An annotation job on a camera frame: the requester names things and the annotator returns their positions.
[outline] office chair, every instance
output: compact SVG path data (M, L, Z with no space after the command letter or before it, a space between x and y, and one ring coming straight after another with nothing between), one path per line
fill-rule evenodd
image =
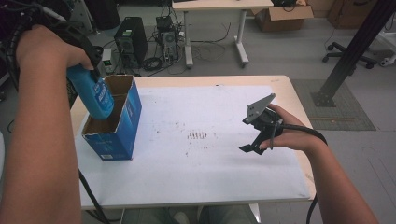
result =
M346 51L346 48L341 46L340 44L336 42L332 42L328 47L327 50L333 50L334 48L339 49L341 52L334 52L334 53L327 53L326 56L322 59L324 63L329 61L329 58L331 57L341 57L344 54L344 51ZM365 56L361 56L359 58L360 61L367 63L366 68L367 69L372 69L375 64L377 64L377 61L374 59L367 58Z

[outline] person's right hand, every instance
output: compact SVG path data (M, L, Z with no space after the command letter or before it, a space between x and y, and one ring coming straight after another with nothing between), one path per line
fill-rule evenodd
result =
M45 63L64 68L80 63L86 69L93 69L83 49L63 42L42 25L34 25L32 30L23 32L17 47L17 62L21 69L39 67Z
M282 119L284 124L292 124L304 126L296 117L278 105L268 105L274 110ZM265 140L260 144L260 149L267 149L271 146L271 140ZM320 139L312 134L284 129L283 133L274 138L273 147L289 147L295 150L301 150L305 153L307 150L316 148L318 144L324 144Z

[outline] computer tower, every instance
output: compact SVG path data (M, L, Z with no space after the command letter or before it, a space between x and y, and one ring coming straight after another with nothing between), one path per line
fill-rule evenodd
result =
M169 63L176 61L178 59L176 30L160 33L160 36L164 60Z
M140 17L126 17L114 35L123 59L131 60L133 67L140 67L149 49L143 20Z
M120 16L114 0L85 0L93 21L99 30L108 30L120 25Z

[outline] cardboard box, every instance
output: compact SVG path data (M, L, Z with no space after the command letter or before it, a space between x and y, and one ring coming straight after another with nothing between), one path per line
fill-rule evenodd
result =
M311 6L270 7L255 15L263 32L300 30L307 18L314 18Z
M307 2L312 7L315 18L327 18L334 4L334 0L308 0Z
M109 76L114 109L105 120L88 117L82 136L103 161L130 160L142 104L133 76Z
M336 0L328 21L336 29L359 29L375 4L376 0Z

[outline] metal stand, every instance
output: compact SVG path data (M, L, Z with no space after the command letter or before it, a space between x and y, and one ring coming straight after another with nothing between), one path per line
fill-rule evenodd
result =
M241 57L242 67L248 64L248 56L245 51L244 45L242 44L242 34L245 28L245 19L247 17L247 11L245 9L241 10L241 17L239 20L238 36L235 36L235 44L238 48L239 56Z
M378 33L396 9L396 1L381 0L373 7L361 28L353 37L341 59L332 70L319 92L313 92L316 106L334 106L334 97L341 84L353 71L364 51L370 46Z
M186 44L184 46L184 52L186 56L186 66L192 68L194 61L192 60L191 42L190 42L190 31L189 31L189 12L184 11L184 35L186 36Z

